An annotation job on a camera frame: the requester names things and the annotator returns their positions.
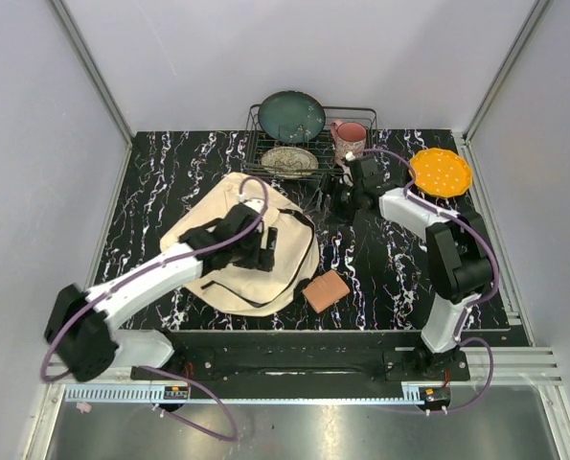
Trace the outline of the cream canvas student bag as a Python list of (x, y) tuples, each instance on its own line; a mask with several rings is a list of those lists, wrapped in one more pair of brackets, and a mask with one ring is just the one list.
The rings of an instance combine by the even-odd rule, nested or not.
[(216, 186), (187, 212), (160, 240), (166, 252), (186, 231), (222, 219), (234, 205), (247, 199), (263, 200), (268, 208), (263, 216), (266, 229), (277, 230), (274, 267), (266, 272), (228, 264), (185, 288), (214, 309), (242, 316), (264, 317), (274, 314), (293, 301), (296, 287), (314, 275), (319, 261), (315, 226), (303, 210), (272, 187), (241, 172), (225, 175)]

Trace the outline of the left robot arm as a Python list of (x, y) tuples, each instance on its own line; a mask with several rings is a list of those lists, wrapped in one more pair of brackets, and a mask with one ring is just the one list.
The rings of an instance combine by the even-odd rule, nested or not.
[(182, 287), (261, 248), (264, 199), (247, 199), (224, 218), (195, 227), (164, 253), (110, 282), (86, 291), (72, 284), (57, 295), (44, 337), (49, 345), (40, 376), (54, 382), (47, 367), (52, 357), (65, 365), (65, 376), (78, 382), (99, 377), (110, 368), (151, 367), (166, 380), (184, 370), (185, 357), (159, 331), (124, 331), (138, 311)]

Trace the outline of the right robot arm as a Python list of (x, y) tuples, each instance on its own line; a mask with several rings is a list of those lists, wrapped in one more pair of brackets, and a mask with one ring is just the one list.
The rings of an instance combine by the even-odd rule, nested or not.
[(336, 219), (351, 223), (358, 211), (372, 212), (424, 242), (435, 296), (412, 359), (416, 374), (433, 380), (447, 367), (445, 354), (461, 345), (473, 308), (498, 290), (499, 267), (479, 214), (446, 210), (413, 194), (411, 187), (387, 184), (372, 155), (347, 158), (343, 172), (320, 185)]

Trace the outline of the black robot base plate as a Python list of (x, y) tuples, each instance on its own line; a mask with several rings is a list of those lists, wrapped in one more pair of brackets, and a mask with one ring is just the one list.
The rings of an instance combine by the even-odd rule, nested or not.
[(423, 373), (417, 332), (293, 331), (168, 333), (161, 370), (204, 384), (221, 399), (395, 397), (404, 382), (468, 382), (463, 352)]

